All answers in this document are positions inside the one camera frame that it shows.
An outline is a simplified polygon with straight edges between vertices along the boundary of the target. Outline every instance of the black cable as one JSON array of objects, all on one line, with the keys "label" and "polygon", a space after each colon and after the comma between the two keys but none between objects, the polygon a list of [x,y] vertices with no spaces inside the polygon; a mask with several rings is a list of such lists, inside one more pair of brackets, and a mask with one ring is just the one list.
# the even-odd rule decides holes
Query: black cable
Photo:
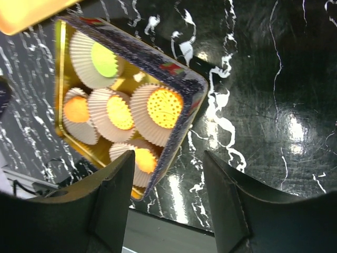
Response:
[{"label": "black cable", "polygon": [[33,195],[36,195],[36,193],[34,191],[30,191],[28,190],[26,187],[24,187],[19,181],[17,180],[14,180],[13,181],[13,195],[16,196],[16,187],[19,186],[22,190],[30,193],[30,194],[33,194]]}]

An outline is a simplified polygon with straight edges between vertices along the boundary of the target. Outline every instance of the black marble table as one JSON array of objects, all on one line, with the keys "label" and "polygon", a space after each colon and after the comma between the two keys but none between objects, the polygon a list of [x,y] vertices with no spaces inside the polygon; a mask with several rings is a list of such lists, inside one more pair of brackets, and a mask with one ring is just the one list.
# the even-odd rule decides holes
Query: black marble table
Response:
[{"label": "black marble table", "polygon": [[[310,197],[335,188],[336,10],[333,0],[85,0],[64,11],[128,17],[135,36],[149,36],[153,46],[156,35],[174,41],[167,53],[182,63],[188,65],[193,52],[215,66],[205,73],[206,106],[176,162],[131,207],[212,230],[204,150],[291,194]],[[55,18],[0,35],[0,75],[13,89],[0,149],[12,170],[59,183],[73,175],[81,157],[54,132]]]}]

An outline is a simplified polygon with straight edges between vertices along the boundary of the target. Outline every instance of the marble surface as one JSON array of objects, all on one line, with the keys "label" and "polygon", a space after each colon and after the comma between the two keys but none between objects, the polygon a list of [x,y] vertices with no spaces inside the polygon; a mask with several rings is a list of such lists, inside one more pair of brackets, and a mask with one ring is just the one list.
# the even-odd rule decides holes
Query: marble surface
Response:
[{"label": "marble surface", "polygon": [[[172,40],[167,53],[182,63],[188,65],[193,53],[215,66],[207,73],[205,106],[176,162],[131,207],[212,230],[204,150],[291,194],[336,188],[336,11],[333,0],[85,0],[64,11],[128,17],[135,36],[149,36],[153,46],[156,35]],[[13,89],[0,149],[15,171],[55,183],[70,177],[71,183],[81,177],[73,173],[81,157],[54,133],[53,20],[0,35],[0,75]]]}]

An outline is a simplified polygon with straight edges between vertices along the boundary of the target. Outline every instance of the white paper liner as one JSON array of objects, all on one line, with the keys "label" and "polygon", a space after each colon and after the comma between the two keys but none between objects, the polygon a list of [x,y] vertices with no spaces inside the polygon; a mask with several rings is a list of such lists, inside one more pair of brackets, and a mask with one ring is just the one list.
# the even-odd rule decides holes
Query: white paper liner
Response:
[{"label": "white paper liner", "polygon": [[[83,98],[88,97],[88,95],[80,88],[72,88],[66,93],[63,106],[75,96],[81,96]],[[65,129],[75,139],[89,145],[95,145],[98,142],[100,135],[92,124],[91,119],[84,123],[75,123],[68,120],[68,118],[65,116],[64,110],[62,119]]]},{"label": "white paper liner", "polygon": [[92,122],[96,126],[98,132],[107,140],[112,142],[123,142],[129,140],[135,133],[136,128],[133,127],[129,130],[121,130],[117,128],[110,120],[106,105],[109,98],[118,95],[127,104],[130,98],[118,91],[113,91],[107,88],[94,90],[88,99],[88,107]]},{"label": "white paper liner", "polygon": [[[115,143],[111,146],[109,150],[110,160],[114,161],[117,159],[120,155],[122,155],[127,150],[135,150],[136,148],[141,149],[149,149],[151,153],[156,157],[157,161],[159,159],[159,156],[156,154],[156,152],[151,147],[150,143],[146,142],[145,140],[131,140],[123,143]],[[134,178],[133,178],[133,185],[138,187],[147,187],[151,176],[153,173],[146,173],[141,171],[138,168],[138,165],[135,164],[135,172],[134,172]]]},{"label": "white paper liner", "polygon": [[158,88],[174,91],[160,84],[144,84],[132,94],[130,109],[138,132],[151,143],[164,147],[172,133],[172,129],[157,125],[147,111],[148,98]]},{"label": "white paper liner", "polygon": [[124,70],[125,60],[117,56],[118,74],[114,77],[104,77],[95,68],[91,59],[91,49],[95,41],[76,31],[70,41],[70,57],[75,72],[84,85],[91,89],[109,87],[114,84]]}]

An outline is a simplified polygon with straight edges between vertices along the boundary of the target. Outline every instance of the orange tray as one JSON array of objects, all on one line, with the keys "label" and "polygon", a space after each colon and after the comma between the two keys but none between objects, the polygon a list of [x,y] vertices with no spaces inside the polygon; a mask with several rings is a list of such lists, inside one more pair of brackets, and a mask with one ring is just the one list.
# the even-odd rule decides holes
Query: orange tray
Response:
[{"label": "orange tray", "polygon": [[14,35],[80,0],[0,0],[0,31]]}]

